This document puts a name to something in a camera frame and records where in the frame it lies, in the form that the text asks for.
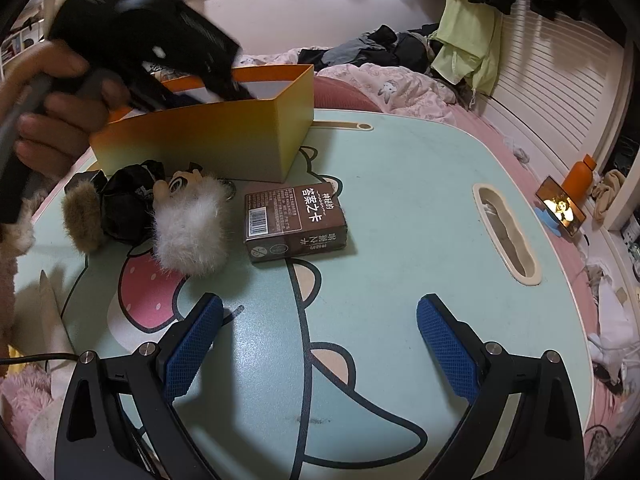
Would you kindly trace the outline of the person left hand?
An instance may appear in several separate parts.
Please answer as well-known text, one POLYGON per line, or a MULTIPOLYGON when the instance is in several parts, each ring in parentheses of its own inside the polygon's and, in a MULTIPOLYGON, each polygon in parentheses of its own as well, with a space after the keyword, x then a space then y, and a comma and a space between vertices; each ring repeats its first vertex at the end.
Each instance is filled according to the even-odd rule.
MULTIPOLYGON (((45 73, 53 78, 75 78, 89 68, 87 61, 62 41, 43 41, 27 51, 1 84, 1 115, 6 116, 26 91, 29 81, 45 73)), ((58 181, 88 150, 89 136, 102 130, 113 110, 129 100, 127 88, 105 79, 96 99, 52 92, 42 113, 17 119, 14 153, 31 170, 58 181)))

